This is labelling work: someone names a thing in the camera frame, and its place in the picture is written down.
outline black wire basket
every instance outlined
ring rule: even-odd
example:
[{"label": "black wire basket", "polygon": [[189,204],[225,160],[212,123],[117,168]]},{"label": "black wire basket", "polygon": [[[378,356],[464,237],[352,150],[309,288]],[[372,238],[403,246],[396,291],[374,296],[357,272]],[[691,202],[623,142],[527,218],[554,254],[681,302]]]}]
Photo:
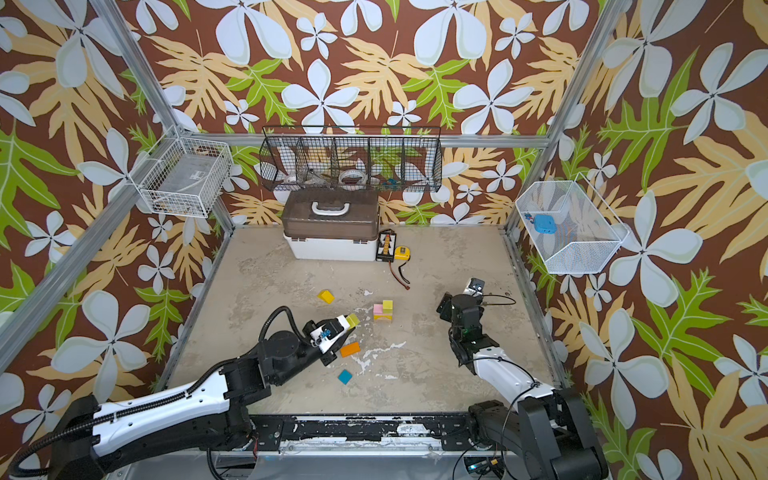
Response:
[{"label": "black wire basket", "polygon": [[356,127],[356,131],[360,133],[308,135],[295,127],[265,127],[259,166],[264,187],[433,192],[440,188],[439,128],[388,127],[385,133],[366,134],[363,127]]}]

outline basket handle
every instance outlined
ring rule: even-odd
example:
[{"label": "basket handle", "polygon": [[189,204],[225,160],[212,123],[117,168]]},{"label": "basket handle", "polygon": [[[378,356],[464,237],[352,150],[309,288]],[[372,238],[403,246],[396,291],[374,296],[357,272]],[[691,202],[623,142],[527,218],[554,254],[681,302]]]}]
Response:
[{"label": "basket handle", "polygon": [[315,215],[323,215],[324,217],[341,217],[349,212],[349,202],[344,203],[344,208],[341,210],[322,210],[317,207],[317,202],[312,202],[312,213]]}]

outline blue block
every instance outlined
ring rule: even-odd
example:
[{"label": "blue block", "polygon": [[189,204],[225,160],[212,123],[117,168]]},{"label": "blue block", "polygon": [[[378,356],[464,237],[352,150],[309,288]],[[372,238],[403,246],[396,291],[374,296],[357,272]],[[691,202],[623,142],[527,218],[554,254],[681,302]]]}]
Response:
[{"label": "blue block", "polygon": [[550,215],[536,215],[533,219],[533,226],[539,233],[552,234],[558,230],[558,226],[554,224],[554,218]]},{"label": "blue block", "polygon": [[339,375],[339,380],[341,380],[341,383],[343,383],[344,385],[346,385],[347,383],[349,383],[349,381],[350,381],[351,379],[352,379],[352,373],[349,373],[349,372],[347,372],[346,370],[344,370],[343,372],[341,372],[341,374]]}]

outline white toolbox base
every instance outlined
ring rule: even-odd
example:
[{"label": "white toolbox base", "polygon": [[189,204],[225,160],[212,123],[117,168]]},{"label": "white toolbox base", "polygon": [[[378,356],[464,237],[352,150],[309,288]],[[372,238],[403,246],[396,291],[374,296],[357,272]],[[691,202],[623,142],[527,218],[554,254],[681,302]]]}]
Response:
[{"label": "white toolbox base", "polygon": [[302,240],[286,237],[296,258],[303,260],[376,260],[376,240],[356,242],[354,240],[306,238]]}]

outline wall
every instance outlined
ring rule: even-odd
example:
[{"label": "wall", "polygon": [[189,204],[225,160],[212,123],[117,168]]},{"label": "wall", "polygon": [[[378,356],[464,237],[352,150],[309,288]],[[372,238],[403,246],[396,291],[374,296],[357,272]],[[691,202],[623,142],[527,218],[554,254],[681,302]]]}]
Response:
[{"label": "wall", "polygon": [[601,184],[634,241],[552,276],[520,239],[614,478],[768,472],[767,8],[635,2],[548,167]]},{"label": "wall", "polygon": [[[119,3],[190,130],[416,124],[533,135],[559,107],[604,2]],[[460,34],[452,15],[465,25]],[[286,193],[259,187],[257,151],[237,149],[224,200],[236,222],[279,223]],[[449,151],[445,188],[431,198],[382,196],[382,222],[503,223],[518,192],[512,181],[520,183],[515,165],[529,163],[516,155]]]},{"label": "wall", "polygon": [[[7,323],[125,187],[160,128],[87,2],[7,0],[0,15],[0,58],[9,69],[0,74],[0,322]],[[136,208],[126,216],[0,376],[0,476],[74,399],[151,391],[208,273],[217,233],[213,221]],[[47,455],[28,462],[45,464]]]}]

